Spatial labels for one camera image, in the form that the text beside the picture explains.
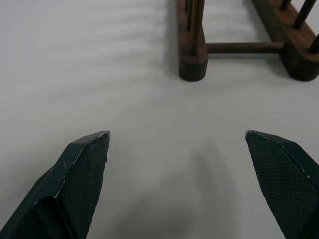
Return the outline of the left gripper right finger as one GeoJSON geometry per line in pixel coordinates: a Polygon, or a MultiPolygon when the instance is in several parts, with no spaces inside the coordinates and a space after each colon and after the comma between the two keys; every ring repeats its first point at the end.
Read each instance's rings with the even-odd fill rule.
{"type": "Polygon", "coordinates": [[[262,194],[286,239],[319,239],[319,165],[295,142],[247,130],[262,194]]]}

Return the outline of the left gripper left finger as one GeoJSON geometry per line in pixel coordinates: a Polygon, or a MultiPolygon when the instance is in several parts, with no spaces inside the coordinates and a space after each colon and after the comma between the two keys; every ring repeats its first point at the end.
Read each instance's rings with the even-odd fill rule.
{"type": "Polygon", "coordinates": [[[0,230],[0,239],[86,239],[100,197],[109,131],[67,145],[0,230]]]}

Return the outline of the brown wooden dish rack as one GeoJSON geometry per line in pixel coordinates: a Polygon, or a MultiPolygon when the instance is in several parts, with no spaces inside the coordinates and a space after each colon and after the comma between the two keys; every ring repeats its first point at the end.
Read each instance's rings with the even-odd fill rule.
{"type": "Polygon", "coordinates": [[[319,76],[319,33],[314,34],[306,19],[317,0],[305,0],[297,11],[292,0],[251,0],[271,41],[207,43],[202,19],[205,0],[175,0],[177,53],[180,78],[195,82],[206,75],[210,54],[279,55],[287,73],[309,82],[319,76]]]}

